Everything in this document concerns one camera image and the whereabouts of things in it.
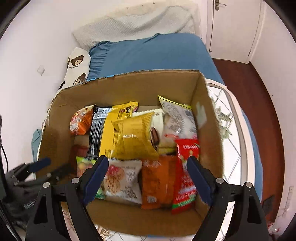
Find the cardboard box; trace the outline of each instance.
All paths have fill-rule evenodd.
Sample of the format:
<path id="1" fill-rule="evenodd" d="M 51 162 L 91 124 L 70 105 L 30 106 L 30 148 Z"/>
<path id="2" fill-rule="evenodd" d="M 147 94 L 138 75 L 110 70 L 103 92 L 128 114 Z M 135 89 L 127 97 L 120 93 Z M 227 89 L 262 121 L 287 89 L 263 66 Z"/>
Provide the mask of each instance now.
<path id="1" fill-rule="evenodd" d="M 222 177 L 223 155 L 216 116 L 204 77 L 195 70 L 131 72 L 62 90 L 52 103 L 40 147 L 39 157 L 50 157 L 52 164 L 41 170 L 38 176 L 68 161 L 74 144 L 69 124 L 77 110 L 91 104 L 104 107 L 129 101 L 137 101 L 142 107 L 158 106 L 157 95 L 191 104 L 198 127 L 201 164 L 215 177 Z M 172 215 L 170 209 L 143 210 L 138 206 L 96 199 L 87 206 L 87 210 L 95 224 L 113 231 L 139 236 L 178 237 L 197 232 L 208 206 L 197 198 L 195 209 Z"/>

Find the green snack bag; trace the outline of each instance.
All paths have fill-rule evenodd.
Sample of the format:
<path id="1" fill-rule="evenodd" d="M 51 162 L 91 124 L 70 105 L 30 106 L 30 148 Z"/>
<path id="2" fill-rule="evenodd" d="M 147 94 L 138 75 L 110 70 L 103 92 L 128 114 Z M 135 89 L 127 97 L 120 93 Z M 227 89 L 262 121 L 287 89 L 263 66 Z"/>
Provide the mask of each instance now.
<path id="1" fill-rule="evenodd" d="M 84 157 L 76 157 L 76 163 L 77 163 L 77 177 L 81 177 L 82 174 L 85 172 L 86 169 L 92 168 L 92 166 L 95 164 L 96 160 L 89 160 Z M 103 193 L 102 187 L 99 188 L 98 192 L 95 195 L 98 199 L 105 199 L 105 195 Z"/>

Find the red and orange snack package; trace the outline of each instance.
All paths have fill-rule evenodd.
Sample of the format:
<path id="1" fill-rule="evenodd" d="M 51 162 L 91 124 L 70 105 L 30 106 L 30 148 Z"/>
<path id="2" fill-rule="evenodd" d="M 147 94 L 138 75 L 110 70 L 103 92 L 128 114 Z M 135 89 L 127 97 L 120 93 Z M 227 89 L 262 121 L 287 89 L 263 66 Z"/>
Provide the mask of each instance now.
<path id="1" fill-rule="evenodd" d="M 84 135 L 91 127 L 94 105 L 85 106 L 75 112 L 70 122 L 70 131 L 72 135 Z"/>
<path id="2" fill-rule="evenodd" d="M 158 160 L 142 160 L 142 206 L 155 209 L 173 202 L 176 156 L 159 156 Z"/>
<path id="3" fill-rule="evenodd" d="M 198 140 L 177 139 L 178 159 L 176 163 L 176 181 L 174 186 L 174 198 L 172 214 L 180 213 L 192 207 L 196 198 L 196 188 L 187 172 L 187 158 L 200 157 L 200 146 Z"/>

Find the door handle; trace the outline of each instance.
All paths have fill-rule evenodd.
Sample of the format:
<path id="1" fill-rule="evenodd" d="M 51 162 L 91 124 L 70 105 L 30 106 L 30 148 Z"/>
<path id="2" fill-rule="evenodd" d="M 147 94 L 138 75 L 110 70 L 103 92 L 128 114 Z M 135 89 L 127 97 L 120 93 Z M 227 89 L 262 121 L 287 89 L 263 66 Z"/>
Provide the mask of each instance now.
<path id="1" fill-rule="evenodd" d="M 219 0 L 215 0 L 215 10 L 218 11 L 219 10 L 219 5 L 224 5 L 225 7 L 227 6 L 224 3 L 219 3 Z"/>

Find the snack package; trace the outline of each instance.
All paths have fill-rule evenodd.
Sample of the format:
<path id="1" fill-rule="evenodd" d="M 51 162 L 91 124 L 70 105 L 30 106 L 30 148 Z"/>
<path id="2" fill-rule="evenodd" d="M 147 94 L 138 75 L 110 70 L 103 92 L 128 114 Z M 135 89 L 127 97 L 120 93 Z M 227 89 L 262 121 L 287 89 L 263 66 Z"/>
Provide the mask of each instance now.
<path id="1" fill-rule="evenodd" d="M 180 213 L 192 207 L 196 198 L 196 188 L 187 172 L 187 158 L 195 156 L 199 159 L 200 147 L 198 140 L 178 139 L 178 159 L 176 163 L 176 181 L 172 214 Z"/>
<path id="2" fill-rule="evenodd" d="M 87 157 L 90 159 L 98 159 L 98 150 L 100 150 L 105 120 L 111 110 L 111 108 L 94 106 L 91 131 L 89 134 L 89 150 L 87 152 Z"/>
<path id="3" fill-rule="evenodd" d="M 142 168 L 140 160 L 119 161 L 109 159 L 109 168 L 104 179 L 106 196 L 142 204 L 138 174 Z"/>
<path id="4" fill-rule="evenodd" d="M 176 156 L 160 156 L 158 160 L 142 160 L 143 209 L 171 206 L 174 194 Z"/>
<path id="5" fill-rule="evenodd" d="M 150 123 L 154 112 L 113 122 L 118 131 L 117 145 L 111 156 L 120 160 L 138 158 L 158 159 L 158 153 L 151 144 Z"/>
<path id="6" fill-rule="evenodd" d="M 72 135 L 84 135 L 91 127 L 94 106 L 86 106 L 75 112 L 70 122 Z"/>
<path id="7" fill-rule="evenodd" d="M 95 164 L 96 160 L 89 160 L 87 158 L 77 156 L 76 162 L 77 162 L 77 177 L 81 177 L 86 169 L 92 168 L 92 166 Z M 105 199 L 105 195 L 103 193 L 102 187 L 99 188 L 95 197 L 98 199 Z"/>
<path id="8" fill-rule="evenodd" d="M 158 96 L 158 99 L 166 113 L 159 147 L 175 147 L 176 139 L 197 139 L 191 106 L 178 104 L 161 96 Z"/>
<path id="9" fill-rule="evenodd" d="M 146 110 L 146 111 L 141 111 L 141 112 L 135 112 L 133 113 L 133 117 L 139 116 L 139 115 L 144 115 L 147 113 L 154 112 L 154 115 L 152 116 L 151 119 L 151 124 L 150 124 L 150 134 L 151 134 L 151 142 L 152 145 L 157 148 L 159 144 L 159 137 L 163 133 L 163 116 L 164 116 L 164 111 L 163 109 L 154 109 L 154 110 Z"/>
<path id="10" fill-rule="evenodd" d="M 132 117 L 133 112 L 137 111 L 138 106 L 137 102 L 132 101 L 126 104 L 112 106 L 104 123 L 99 156 L 105 155 L 110 158 L 111 151 L 116 147 L 119 133 L 114 129 L 112 122 Z"/>

